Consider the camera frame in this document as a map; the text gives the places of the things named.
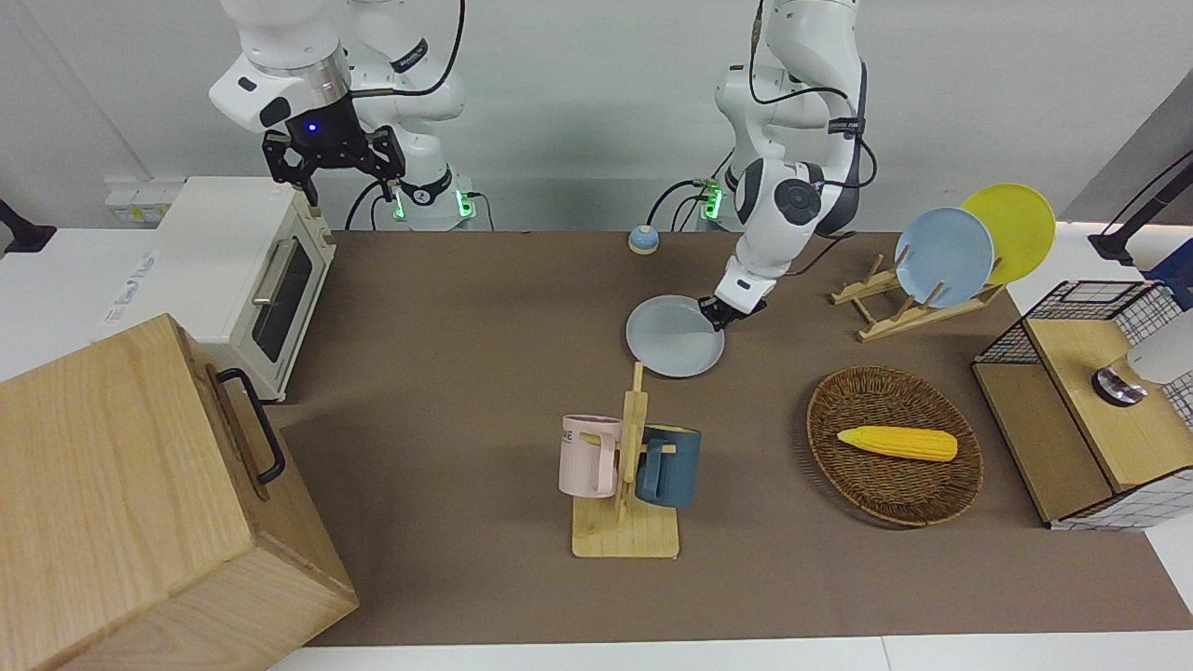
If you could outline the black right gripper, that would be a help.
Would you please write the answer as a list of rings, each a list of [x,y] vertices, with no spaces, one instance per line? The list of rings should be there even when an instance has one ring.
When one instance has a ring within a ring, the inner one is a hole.
[[[316,170],[356,170],[363,173],[373,170],[373,154],[350,94],[293,116],[282,125],[284,129],[268,129],[264,135],[268,173],[301,191],[313,208],[319,208],[320,199],[314,184]],[[392,130],[375,130],[372,135],[377,183],[384,199],[396,202],[395,190],[404,178],[404,150]]]

